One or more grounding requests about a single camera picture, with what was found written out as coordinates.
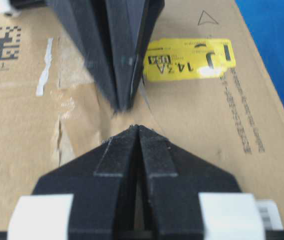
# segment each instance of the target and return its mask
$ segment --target barcode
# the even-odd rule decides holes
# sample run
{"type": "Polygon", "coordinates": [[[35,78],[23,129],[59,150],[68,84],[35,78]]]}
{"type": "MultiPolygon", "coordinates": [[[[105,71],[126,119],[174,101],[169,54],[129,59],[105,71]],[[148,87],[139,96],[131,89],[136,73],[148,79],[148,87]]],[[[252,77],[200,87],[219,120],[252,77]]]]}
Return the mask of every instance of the barcode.
{"type": "Polygon", "coordinates": [[[272,225],[272,221],[271,221],[271,217],[269,215],[268,209],[266,207],[260,207],[259,211],[260,211],[260,214],[263,220],[264,228],[266,230],[272,230],[273,225],[272,225]]]}
{"type": "Polygon", "coordinates": [[[20,37],[20,27],[0,27],[0,60],[14,60],[18,58],[20,37]]]}
{"type": "Polygon", "coordinates": [[[274,201],[258,200],[257,207],[266,230],[283,230],[281,217],[274,201]]]}

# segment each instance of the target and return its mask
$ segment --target torn cardboard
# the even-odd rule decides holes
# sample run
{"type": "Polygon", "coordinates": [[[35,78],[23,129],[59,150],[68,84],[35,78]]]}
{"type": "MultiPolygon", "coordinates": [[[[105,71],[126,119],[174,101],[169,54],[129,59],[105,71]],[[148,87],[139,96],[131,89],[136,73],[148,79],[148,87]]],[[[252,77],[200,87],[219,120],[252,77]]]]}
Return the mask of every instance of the torn cardboard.
{"type": "Polygon", "coordinates": [[[123,114],[114,114],[91,83],[49,9],[0,16],[2,30],[15,26],[21,28],[19,44],[0,58],[0,231],[19,196],[30,194],[42,174],[132,124],[230,171],[256,198],[273,199],[284,223],[284,108],[233,0],[166,0],[152,39],[227,38],[237,66],[222,78],[145,81],[134,108],[123,114]],[[49,38],[52,62],[38,97],[49,38]]]}

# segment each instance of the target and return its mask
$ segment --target torn paper label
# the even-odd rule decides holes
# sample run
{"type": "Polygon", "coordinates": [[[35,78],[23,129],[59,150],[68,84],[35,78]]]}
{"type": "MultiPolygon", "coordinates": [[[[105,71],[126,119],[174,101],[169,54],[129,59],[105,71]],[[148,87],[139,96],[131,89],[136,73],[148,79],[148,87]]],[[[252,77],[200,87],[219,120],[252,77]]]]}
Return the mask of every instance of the torn paper label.
{"type": "Polygon", "coordinates": [[[43,96],[44,94],[44,86],[47,83],[48,80],[48,73],[49,73],[49,69],[51,67],[51,62],[52,62],[52,42],[53,42],[53,38],[49,38],[47,40],[47,48],[46,48],[46,53],[45,53],[45,57],[44,57],[44,61],[45,61],[45,68],[40,76],[40,79],[38,80],[38,85],[36,88],[36,95],[37,96],[43,96]]]}
{"type": "Polygon", "coordinates": [[[148,45],[144,74],[151,82],[219,78],[236,60],[228,39],[163,38],[148,45]]]}

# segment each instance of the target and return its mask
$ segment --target triangle symbol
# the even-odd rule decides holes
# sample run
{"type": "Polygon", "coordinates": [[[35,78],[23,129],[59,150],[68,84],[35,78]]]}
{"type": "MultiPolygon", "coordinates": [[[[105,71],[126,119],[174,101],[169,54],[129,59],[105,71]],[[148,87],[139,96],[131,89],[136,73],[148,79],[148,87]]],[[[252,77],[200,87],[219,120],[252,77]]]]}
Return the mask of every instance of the triangle symbol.
{"type": "Polygon", "coordinates": [[[197,25],[199,26],[203,24],[217,24],[218,25],[218,22],[215,19],[213,19],[205,10],[203,10],[197,25]]]}

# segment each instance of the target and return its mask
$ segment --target barcode label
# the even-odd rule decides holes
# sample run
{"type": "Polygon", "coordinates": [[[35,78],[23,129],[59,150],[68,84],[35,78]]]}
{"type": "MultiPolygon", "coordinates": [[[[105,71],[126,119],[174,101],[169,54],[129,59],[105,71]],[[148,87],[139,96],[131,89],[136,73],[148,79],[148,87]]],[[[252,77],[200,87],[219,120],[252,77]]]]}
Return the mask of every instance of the barcode label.
{"type": "Polygon", "coordinates": [[[283,230],[282,220],[277,205],[272,200],[258,200],[257,208],[266,230],[283,230]]]}

